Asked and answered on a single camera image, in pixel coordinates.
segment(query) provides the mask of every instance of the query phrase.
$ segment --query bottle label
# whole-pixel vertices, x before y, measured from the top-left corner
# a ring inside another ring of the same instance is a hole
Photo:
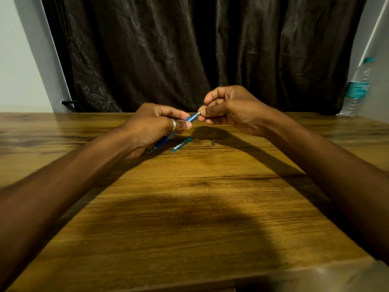
[[[346,92],[346,97],[364,98],[366,91],[369,89],[370,83],[366,82],[349,82]]]

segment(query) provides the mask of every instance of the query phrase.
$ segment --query brown curtain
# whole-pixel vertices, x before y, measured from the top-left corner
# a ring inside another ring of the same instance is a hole
[[[55,0],[55,10],[83,111],[196,111],[213,88],[239,84],[282,111],[335,114],[364,3]]]

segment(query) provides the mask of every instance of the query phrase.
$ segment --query wooden table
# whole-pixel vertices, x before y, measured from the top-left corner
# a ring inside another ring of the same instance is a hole
[[[389,125],[290,116],[389,171]],[[0,187],[128,117],[0,114]],[[343,232],[355,235],[336,207],[268,141],[196,122],[167,148],[189,135],[177,153],[118,166],[64,215],[9,290],[142,290],[371,259]]]

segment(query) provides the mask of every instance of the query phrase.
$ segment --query plastic water bottle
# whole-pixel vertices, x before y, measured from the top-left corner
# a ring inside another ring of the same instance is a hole
[[[357,107],[360,105],[362,99],[366,96],[367,90],[369,89],[373,62],[374,57],[365,58],[363,64],[357,68],[353,80],[348,83],[343,108],[339,115],[355,115]]]

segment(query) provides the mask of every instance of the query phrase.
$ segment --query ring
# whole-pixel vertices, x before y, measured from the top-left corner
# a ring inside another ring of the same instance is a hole
[[[175,120],[172,119],[172,121],[173,121],[173,130],[172,130],[172,132],[173,132],[175,130]]]

